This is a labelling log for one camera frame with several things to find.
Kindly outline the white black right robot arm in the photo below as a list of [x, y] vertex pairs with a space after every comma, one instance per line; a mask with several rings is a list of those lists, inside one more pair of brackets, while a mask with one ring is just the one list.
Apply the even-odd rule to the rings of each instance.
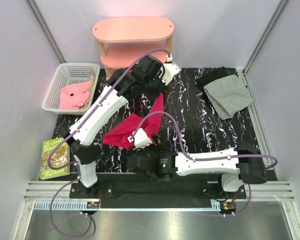
[[226, 199], [243, 184], [267, 182], [266, 167], [260, 154], [257, 148], [245, 142], [217, 152], [191, 153], [189, 158], [181, 152], [138, 150], [129, 157], [127, 170], [157, 181], [170, 181], [173, 176], [220, 174], [217, 192]]

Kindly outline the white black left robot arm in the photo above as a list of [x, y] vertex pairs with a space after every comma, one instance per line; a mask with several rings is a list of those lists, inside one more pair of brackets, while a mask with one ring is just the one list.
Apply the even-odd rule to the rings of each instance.
[[[179, 72], [172, 62], [162, 63], [152, 55], [143, 56], [133, 66], [113, 72], [92, 107], [68, 130], [61, 129], [75, 160], [78, 162], [80, 192], [87, 198], [98, 193], [96, 160], [98, 151], [90, 147], [96, 134], [128, 101], [145, 95], [154, 103], [150, 112], [164, 110], [163, 90]], [[159, 131], [161, 115], [145, 120], [131, 114], [112, 131], [104, 135], [103, 143], [127, 150], [142, 148], [153, 143]]]

